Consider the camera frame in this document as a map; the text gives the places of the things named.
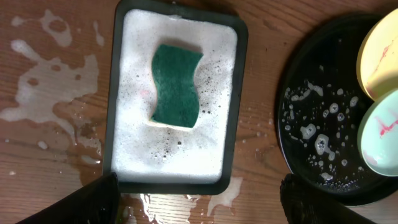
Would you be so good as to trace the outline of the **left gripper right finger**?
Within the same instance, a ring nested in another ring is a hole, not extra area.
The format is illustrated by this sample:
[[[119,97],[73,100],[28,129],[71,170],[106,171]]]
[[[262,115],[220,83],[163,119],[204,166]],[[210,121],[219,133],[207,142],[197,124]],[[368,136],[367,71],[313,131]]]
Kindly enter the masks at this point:
[[[280,202],[289,224],[374,224],[293,174],[281,182]]]

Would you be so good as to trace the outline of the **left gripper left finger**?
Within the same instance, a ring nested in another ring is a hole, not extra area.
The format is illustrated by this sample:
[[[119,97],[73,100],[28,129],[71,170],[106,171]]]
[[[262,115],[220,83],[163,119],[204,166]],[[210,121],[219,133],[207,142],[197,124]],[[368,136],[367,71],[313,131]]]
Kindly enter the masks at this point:
[[[112,172],[80,188],[18,224],[110,224],[116,222],[120,199],[117,175]]]

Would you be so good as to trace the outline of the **mint green plate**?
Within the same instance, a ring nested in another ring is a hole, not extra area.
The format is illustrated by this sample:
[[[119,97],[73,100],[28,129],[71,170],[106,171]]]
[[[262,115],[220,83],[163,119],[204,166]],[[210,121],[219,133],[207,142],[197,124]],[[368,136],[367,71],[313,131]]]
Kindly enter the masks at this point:
[[[397,176],[397,90],[376,100],[363,116],[358,129],[358,150],[375,173]]]

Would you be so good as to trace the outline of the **green scrubbing sponge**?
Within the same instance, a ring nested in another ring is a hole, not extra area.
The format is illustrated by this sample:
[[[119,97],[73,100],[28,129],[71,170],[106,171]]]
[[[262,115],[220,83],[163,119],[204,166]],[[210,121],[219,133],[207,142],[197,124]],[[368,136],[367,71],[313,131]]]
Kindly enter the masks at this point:
[[[194,74],[202,56],[200,52],[159,45],[151,65],[157,92],[151,120],[182,128],[194,127],[200,107]]]

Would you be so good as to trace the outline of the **yellow plate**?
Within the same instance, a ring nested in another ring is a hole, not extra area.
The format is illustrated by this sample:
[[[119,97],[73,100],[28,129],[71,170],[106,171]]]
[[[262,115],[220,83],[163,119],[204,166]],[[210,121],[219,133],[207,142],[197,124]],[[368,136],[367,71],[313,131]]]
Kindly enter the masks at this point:
[[[356,62],[361,89],[374,101],[397,88],[397,9],[364,38]]]

